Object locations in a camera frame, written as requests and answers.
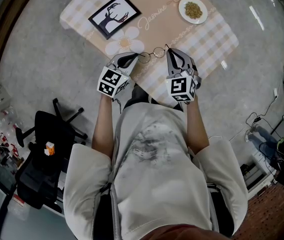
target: deer silhouette picture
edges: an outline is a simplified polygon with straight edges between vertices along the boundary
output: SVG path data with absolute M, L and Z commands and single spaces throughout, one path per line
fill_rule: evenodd
M 105 33 L 109 34 L 109 31 L 107 31 L 106 29 L 106 25 L 111 22 L 111 21 L 115 21 L 115 22 L 118 22 L 118 23 L 123 23 L 127 17 L 128 17 L 128 12 L 120 19 L 116 19 L 116 17 L 118 16 L 118 14 L 115 16 L 115 17 L 111 17 L 111 14 L 113 12 L 110 12 L 111 9 L 114 9 L 116 6 L 120 5 L 120 3 L 113 3 L 111 4 L 108 8 L 107 8 L 107 13 L 105 14 L 105 19 L 102 20 L 100 22 L 100 24 L 98 25 Z

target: jeans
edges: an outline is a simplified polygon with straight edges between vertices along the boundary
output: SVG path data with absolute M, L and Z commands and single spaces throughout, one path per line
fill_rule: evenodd
M 140 86 L 135 84 L 134 89 L 132 91 L 132 98 L 127 101 L 124 109 L 140 102 L 149 103 L 148 94 Z M 158 104 L 154 99 L 151 100 L 151 103 Z M 183 109 L 180 104 L 177 104 L 173 109 L 183 112 Z
M 255 129 L 260 134 L 260 136 L 262 136 L 266 140 L 266 143 L 262 144 L 265 141 L 260 140 L 253 134 L 249 135 L 248 140 L 254 144 L 255 148 L 257 148 L 257 150 L 264 155 L 266 161 L 271 164 L 271 159 L 275 158 L 276 155 L 277 140 L 273 136 L 271 136 L 270 133 L 263 127 L 257 126 Z

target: gray floor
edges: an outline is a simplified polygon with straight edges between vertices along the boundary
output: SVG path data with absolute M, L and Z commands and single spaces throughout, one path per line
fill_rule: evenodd
M 37 110 L 53 112 L 51 100 L 58 98 L 66 108 L 84 107 L 83 116 L 74 124 L 90 139 L 99 104 L 96 84 L 107 59 L 77 33 L 61 27 L 59 15 L 70 1 L 30 0 L 5 48 L 0 81 L 12 95 L 12 104 L 26 126 L 32 126 Z M 240 44 L 226 60 L 228 68 L 219 66 L 204 80 L 198 91 L 200 109 L 208 135 L 231 140 L 242 164 L 250 161 L 254 152 L 253 145 L 243 140 L 245 120 L 252 112 L 263 113 L 274 98 L 273 88 L 279 86 L 280 95 L 266 119 L 275 126 L 284 113 L 284 10 L 277 0 L 275 4 L 271 0 L 210 1 Z M 127 91 L 123 105 L 129 96 Z M 113 115 L 116 122 L 116 103 Z

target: framed picture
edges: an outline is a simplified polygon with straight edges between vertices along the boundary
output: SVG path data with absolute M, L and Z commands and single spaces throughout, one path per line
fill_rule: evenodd
M 88 20 L 109 39 L 119 29 L 139 16 L 141 12 L 130 0 L 111 0 Z

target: table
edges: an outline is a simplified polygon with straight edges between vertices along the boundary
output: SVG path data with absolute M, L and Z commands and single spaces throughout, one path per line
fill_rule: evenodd
M 206 78 L 238 46 L 239 42 L 222 15 L 208 1 L 207 20 L 190 24 L 178 12 L 180 0 L 130 0 L 142 14 L 124 26 L 109 40 L 93 27 L 88 18 L 110 0 L 72 0 L 60 16 L 65 29 L 72 28 L 110 59 L 123 52 L 148 52 L 165 44 L 191 56 L 199 76 Z M 147 64 L 139 63 L 131 78 L 158 103 L 173 107 L 177 103 L 167 93 L 166 56 Z

